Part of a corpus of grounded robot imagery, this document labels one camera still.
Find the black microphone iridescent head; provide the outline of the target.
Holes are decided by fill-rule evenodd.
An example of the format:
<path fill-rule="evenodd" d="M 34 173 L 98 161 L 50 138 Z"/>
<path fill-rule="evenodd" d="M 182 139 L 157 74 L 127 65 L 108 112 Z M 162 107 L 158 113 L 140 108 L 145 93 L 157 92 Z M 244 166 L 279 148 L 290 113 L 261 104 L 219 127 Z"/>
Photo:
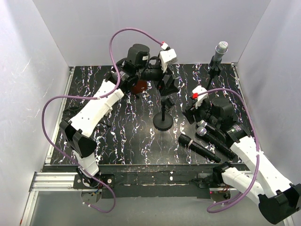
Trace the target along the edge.
<path fill-rule="evenodd" d="M 201 120 L 201 121 L 197 122 L 197 125 L 199 127 L 204 127 L 205 129 L 207 129 L 207 131 L 209 131 L 212 135 L 214 135 L 215 137 L 217 137 L 220 140 L 226 139 L 225 134 L 221 130 L 218 130 L 214 125 L 206 122 L 205 120 Z"/>

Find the tall black tripod stand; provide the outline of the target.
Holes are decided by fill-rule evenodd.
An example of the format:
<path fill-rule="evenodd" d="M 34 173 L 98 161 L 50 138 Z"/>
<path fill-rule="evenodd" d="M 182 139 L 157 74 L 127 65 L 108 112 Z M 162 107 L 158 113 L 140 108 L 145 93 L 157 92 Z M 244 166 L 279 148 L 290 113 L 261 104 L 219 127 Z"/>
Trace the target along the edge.
<path fill-rule="evenodd" d="M 72 106 L 63 111 L 63 116 L 66 117 L 73 117 L 80 111 L 80 108 L 78 106 Z"/>

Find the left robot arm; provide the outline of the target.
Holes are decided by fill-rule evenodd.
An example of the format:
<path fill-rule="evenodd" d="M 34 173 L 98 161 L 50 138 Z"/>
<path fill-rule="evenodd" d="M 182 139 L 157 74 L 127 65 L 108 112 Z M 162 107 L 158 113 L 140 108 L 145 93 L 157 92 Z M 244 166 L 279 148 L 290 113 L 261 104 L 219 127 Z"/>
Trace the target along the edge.
<path fill-rule="evenodd" d="M 128 92 L 141 93 L 144 81 L 153 81 L 163 97 L 179 91 L 169 67 L 177 61 L 177 54 L 166 43 L 161 47 L 159 54 L 151 57 L 149 47 L 134 44 L 128 50 L 127 57 L 115 63 L 93 98 L 75 116 L 61 121 L 60 130 L 74 151 L 79 172 L 84 175 L 84 183 L 89 188 L 96 188 L 100 183 L 94 154 L 96 142 L 91 135 L 98 122 L 112 111 L 115 103 Z"/>

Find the black glitter microphone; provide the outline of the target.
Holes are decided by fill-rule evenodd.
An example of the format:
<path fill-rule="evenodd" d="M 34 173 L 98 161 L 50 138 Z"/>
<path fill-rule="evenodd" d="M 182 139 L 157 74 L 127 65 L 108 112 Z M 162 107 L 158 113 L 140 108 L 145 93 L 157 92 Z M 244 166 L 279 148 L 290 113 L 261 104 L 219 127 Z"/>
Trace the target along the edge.
<path fill-rule="evenodd" d="M 196 130 L 196 134 L 201 137 L 203 140 L 213 144 L 215 148 L 218 149 L 222 154 L 227 156 L 229 159 L 234 159 L 236 154 L 230 150 L 222 141 L 217 139 L 214 135 L 212 135 L 209 131 L 204 127 L 198 127 Z"/>

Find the round base microphone stand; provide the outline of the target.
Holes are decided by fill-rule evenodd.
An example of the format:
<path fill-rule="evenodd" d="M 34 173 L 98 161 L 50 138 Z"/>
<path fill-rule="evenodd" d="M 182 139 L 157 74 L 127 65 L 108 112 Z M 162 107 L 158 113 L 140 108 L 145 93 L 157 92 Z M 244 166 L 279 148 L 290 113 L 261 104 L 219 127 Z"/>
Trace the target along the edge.
<path fill-rule="evenodd" d="M 161 99 L 161 112 L 157 113 L 153 118 L 153 125 L 159 131 L 167 131 L 171 129 L 174 120 L 168 111 L 174 106 L 170 97 Z"/>

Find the matte black microphone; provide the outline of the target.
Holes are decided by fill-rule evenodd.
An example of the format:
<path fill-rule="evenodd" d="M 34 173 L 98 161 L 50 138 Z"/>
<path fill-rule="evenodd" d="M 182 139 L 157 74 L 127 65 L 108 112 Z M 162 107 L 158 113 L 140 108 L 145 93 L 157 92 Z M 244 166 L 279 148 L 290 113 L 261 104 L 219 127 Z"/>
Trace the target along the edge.
<path fill-rule="evenodd" d="M 196 143 L 193 139 L 191 139 L 189 136 L 185 134 L 181 134 L 178 137 L 178 142 L 180 145 L 194 151 L 195 153 L 208 158 L 211 161 L 214 161 L 216 163 L 220 163 L 221 159 L 217 157 L 214 153 L 210 152 L 206 148 L 204 148 L 202 145 Z"/>

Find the silver glitter microphone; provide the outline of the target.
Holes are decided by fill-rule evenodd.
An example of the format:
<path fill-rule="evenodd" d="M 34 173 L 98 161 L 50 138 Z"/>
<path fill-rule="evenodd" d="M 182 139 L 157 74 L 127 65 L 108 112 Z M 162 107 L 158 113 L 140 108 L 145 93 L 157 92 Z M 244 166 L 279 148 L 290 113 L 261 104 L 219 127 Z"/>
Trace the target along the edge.
<path fill-rule="evenodd" d="M 218 45 L 215 47 L 215 54 L 212 56 L 211 61 L 209 63 L 209 71 L 208 74 L 211 78 L 213 78 L 216 75 L 219 75 L 222 71 L 222 57 L 227 53 L 228 51 L 228 42 L 221 41 L 218 43 Z"/>

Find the small black tripod stand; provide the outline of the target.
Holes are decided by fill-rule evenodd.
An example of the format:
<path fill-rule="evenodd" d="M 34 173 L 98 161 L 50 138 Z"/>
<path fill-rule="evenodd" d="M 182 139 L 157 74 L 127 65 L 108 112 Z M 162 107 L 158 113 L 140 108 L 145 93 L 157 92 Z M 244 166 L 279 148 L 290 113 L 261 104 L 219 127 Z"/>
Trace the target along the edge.
<path fill-rule="evenodd" d="M 109 125 L 109 124 L 107 124 L 103 121 L 100 121 L 100 122 L 98 122 L 97 127 L 98 128 L 104 128 L 104 129 L 110 129 L 111 125 Z"/>

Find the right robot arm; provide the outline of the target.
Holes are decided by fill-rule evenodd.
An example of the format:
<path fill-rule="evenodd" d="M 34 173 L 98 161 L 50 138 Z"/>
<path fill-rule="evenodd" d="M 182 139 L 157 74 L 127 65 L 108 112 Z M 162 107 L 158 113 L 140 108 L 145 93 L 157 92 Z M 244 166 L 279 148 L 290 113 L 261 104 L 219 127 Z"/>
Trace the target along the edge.
<path fill-rule="evenodd" d="M 213 144 L 230 160 L 239 157 L 256 180 L 239 172 L 226 162 L 213 169 L 213 183 L 218 187 L 230 185 L 258 207 L 272 224 L 277 224 L 301 209 L 301 185 L 293 184 L 256 150 L 256 143 L 249 130 L 234 118 L 234 107 L 224 97 L 209 100 L 198 97 L 186 107 L 183 115 L 190 124 L 197 123 L 197 136 Z"/>

